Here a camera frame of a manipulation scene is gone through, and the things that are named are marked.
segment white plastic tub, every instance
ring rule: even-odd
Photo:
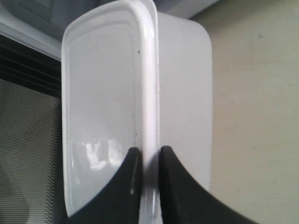
[[[212,55],[197,23],[120,0],[75,20],[62,44],[64,196],[69,216],[108,183],[128,149],[143,154],[140,223],[160,223],[157,161],[170,145],[210,183]]]

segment beige wall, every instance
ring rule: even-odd
[[[299,223],[299,1],[221,0],[194,20],[213,44],[211,192],[263,224]]]

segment gray mesh screen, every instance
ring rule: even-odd
[[[0,79],[0,223],[52,223],[60,101]]]

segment white plastic container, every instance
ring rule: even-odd
[[[101,191],[130,147],[143,154],[140,223],[161,223],[155,160],[161,146],[172,146],[209,188],[212,52],[199,24],[157,14],[150,0],[100,6],[64,34],[62,84],[69,216]]]

